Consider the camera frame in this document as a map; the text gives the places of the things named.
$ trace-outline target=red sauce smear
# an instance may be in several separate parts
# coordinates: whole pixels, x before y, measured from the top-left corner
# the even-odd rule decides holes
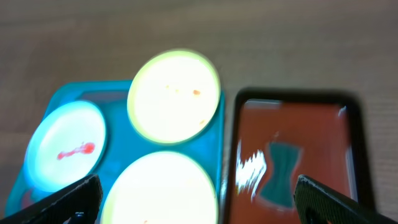
[[[64,157],[72,156],[76,153],[83,153],[83,154],[91,154],[94,152],[95,145],[92,142],[82,144],[80,147],[75,148],[70,152],[60,152],[57,156],[58,160],[63,159]]]

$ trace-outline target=black tray rim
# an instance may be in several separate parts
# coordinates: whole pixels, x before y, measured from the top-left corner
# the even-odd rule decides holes
[[[238,92],[234,102],[233,132],[231,152],[225,190],[225,207],[223,224],[229,223],[231,196],[234,192],[234,173],[236,163],[236,146],[238,145],[238,128],[241,106],[250,99],[277,100],[289,103],[321,103],[337,104],[346,107],[348,115],[348,131],[351,138],[353,165],[355,173],[358,203],[371,210],[376,210],[371,172],[369,168],[368,150],[366,147],[363,115],[358,98],[347,91],[341,90],[285,90],[278,88],[244,88]]]

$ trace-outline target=white dish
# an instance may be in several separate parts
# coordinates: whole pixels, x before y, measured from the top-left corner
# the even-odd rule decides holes
[[[176,152],[148,154],[115,181],[102,224],[215,224],[214,186],[195,161]]]
[[[207,58],[189,50],[171,50],[138,71],[127,98],[127,112],[145,138],[176,143],[205,128],[220,94],[217,71]]]
[[[50,113],[29,142],[24,171],[28,183],[56,192],[86,176],[100,159],[106,138],[104,117],[87,101]]]

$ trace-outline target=wood grain surface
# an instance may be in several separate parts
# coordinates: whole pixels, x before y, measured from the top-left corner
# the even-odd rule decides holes
[[[132,79],[153,55],[186,47],[220,73],[225,161],[239,89],[356,93],[377,205],[398,220],[397,11],[393,0],[0,1],[0,214],[60,86]]]

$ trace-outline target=blue tray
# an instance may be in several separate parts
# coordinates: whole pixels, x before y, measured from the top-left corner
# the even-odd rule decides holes
[[[103,157],[93,171],[99,175],[104,192],[98,215],[101,215],[105,199],[121,172],[138,158],[157,151],[175,151],[197,161],[213,181],[220,201],[224,94],[221,93],[220,103],[214,117],[200,134],[189,141],[168,146],[145,140],[131,126],[126,108],[130,86],[130,80],[70,83],[61,87],[53,95],[44,114],[45,118],[59,106],[75,100],[92,101],[103,112],[108,139]],[[30,186],[24,175],[21,169],[7,200],[6,216],[48,196],[48,193]]]

